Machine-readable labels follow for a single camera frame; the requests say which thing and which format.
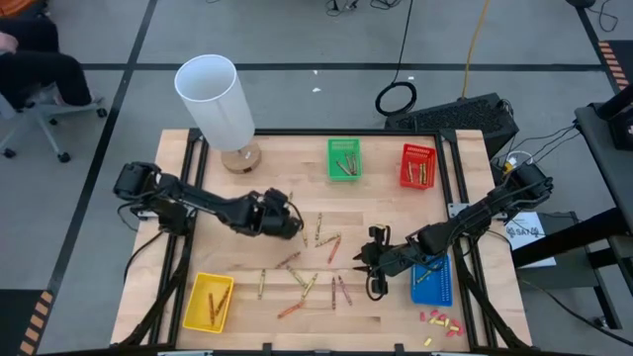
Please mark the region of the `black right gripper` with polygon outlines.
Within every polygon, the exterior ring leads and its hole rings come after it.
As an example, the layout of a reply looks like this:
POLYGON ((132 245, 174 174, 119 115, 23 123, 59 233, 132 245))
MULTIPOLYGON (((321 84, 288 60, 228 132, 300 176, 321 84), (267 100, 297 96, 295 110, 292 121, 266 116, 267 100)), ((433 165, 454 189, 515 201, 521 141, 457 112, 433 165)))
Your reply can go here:
POLYGON ((373 241, 365 245, 353 260, 365 261, 366 266, 353 267, 355 271, 367 273, 368 296, 385 296, 389 292, 388 277, 395 277, 417 263, 417 234, 406 236, 406 242, 390 244, 391 228, 388 225, 372 225, 369 235, 373 241))

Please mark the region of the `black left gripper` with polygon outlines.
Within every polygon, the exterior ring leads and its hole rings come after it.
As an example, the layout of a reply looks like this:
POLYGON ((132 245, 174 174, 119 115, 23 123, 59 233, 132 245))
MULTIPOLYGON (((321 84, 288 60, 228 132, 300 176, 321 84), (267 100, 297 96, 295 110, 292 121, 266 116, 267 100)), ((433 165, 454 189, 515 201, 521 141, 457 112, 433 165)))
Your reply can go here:
POLYGON ((242 234, 292 239, 303 228, 303 219, 291 214, 289 197, 283 192, 270 188, 263 194, 251 191, 246 197, 248 206, 245 226, 240 228, 242 234))

